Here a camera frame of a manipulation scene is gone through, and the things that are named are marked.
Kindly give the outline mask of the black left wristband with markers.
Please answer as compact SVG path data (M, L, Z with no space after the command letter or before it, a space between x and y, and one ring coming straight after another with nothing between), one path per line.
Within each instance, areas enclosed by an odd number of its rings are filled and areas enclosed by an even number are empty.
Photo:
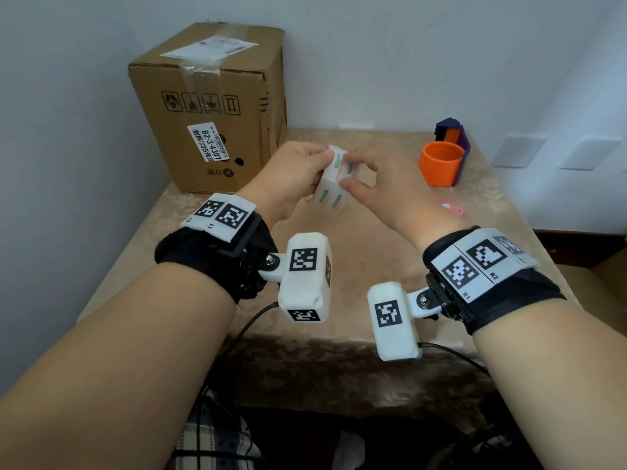
M265 288L260 269L266 257L278 253L256 208L238 195L213 194L159 242L155 263L192 268L214 280L235 303L254 299Z

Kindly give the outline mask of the small white box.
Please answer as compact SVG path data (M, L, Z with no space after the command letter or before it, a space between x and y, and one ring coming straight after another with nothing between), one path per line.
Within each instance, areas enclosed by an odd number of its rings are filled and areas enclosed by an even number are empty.
M341 188L344 178L357 178L361 165L345 162L346 150L329 145L334 153L333 161L324 169L315 192L306 198L306 203L317 209L333 212L341 210L347 202L348 193Z

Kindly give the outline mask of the brown wooden furniture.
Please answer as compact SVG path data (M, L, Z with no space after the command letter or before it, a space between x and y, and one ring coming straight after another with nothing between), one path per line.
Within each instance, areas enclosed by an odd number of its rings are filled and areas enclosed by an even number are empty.
M534 232L583 309L627 336L627 236Z

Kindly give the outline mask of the purple holder with orange insert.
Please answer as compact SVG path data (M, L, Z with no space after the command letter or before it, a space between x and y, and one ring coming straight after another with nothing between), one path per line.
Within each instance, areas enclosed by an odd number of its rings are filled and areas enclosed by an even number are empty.
M435 141L446 143L437 149L438 159L444 162L441 167L448 186L455 186L463 173L472 146L465 128L459 120L446 118L436 124Z

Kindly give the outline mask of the black garment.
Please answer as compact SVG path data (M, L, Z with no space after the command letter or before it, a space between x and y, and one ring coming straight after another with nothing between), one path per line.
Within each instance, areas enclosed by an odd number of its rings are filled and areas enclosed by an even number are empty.
M465 434L434 415L351 418L271 407L240 412L271 470L332 470L355 445L355 470L544 470L498 392L478 404L485 425Z

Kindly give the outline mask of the brown cardboard box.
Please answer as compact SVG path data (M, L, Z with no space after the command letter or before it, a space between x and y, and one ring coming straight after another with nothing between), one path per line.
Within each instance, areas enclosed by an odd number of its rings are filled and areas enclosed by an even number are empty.
M193 23L128 65L172 180L234 193L286 141L285 30Z

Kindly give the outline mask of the person's left forearm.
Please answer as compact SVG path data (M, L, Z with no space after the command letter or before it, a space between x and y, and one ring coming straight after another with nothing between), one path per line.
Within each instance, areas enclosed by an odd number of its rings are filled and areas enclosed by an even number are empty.
M149 269L0 398L0 470L163 470L235 310L200 272Z

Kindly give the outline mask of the person's right forearm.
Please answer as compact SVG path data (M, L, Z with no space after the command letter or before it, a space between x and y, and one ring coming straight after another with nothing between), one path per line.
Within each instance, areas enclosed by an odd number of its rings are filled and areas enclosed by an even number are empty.
M627 470L627 337L556 299L473 340L545 470Z

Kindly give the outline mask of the person's right hand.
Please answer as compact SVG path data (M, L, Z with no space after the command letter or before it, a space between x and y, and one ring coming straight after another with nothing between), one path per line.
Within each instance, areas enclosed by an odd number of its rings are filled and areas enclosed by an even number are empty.
M417 250L470 228L463 217L436 200L418 165L403 153L359 148L347 152L343 160L365 165L376 174L375 184L386 192L386 204L364 206Z

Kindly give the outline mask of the plaid garment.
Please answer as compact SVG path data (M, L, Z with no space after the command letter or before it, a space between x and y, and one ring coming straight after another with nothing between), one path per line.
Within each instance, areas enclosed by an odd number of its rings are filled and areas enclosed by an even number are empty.
M164 470L271 470L234 407L206 388L194 403Z

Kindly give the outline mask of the black wristband with markers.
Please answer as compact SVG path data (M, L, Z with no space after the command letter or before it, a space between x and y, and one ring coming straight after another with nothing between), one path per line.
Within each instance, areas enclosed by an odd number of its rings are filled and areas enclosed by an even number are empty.
M278 253L256 208L238 195L213 194L159 242L155 263L192 268L214 280L235 303L254 299L265 288L260 269L266 257Z
M538 261L496 228L447 234L427 246L422 259L440 313L460 321L469 335L527 306L566 300L537 270Z

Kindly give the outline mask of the person's left hand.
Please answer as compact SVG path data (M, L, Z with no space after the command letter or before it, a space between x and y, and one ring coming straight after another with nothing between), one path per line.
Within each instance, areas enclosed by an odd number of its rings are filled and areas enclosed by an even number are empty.
M307 165L284 143L262 170L237 192L256 205L258 213L271 230L277 222L288 219L298 202L312 195L328 165Z

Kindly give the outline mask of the orange cylinder cup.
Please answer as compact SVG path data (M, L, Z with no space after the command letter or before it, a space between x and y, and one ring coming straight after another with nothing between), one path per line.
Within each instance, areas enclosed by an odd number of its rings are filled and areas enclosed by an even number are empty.
M418 166L431 187L452 187L456 183L465 149L447 141L427 143L420 152Z

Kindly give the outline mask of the black right wristband with markers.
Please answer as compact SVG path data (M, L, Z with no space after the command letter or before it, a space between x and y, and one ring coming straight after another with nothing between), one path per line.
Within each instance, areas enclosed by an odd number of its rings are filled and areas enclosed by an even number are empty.
M538 261L496 228L447 234L427 246L422 259L440 313L460 321L469 335L527 306L566 300L537 270Z

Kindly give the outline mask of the white wall socket plate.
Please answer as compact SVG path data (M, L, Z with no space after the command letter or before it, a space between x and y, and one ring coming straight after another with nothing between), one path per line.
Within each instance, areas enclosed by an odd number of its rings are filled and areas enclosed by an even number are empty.
M619 136L585 136L577 143L559 169L593 171L623 142Z
M510 134L491 161L496 168L527 168L547 140L537 134Z

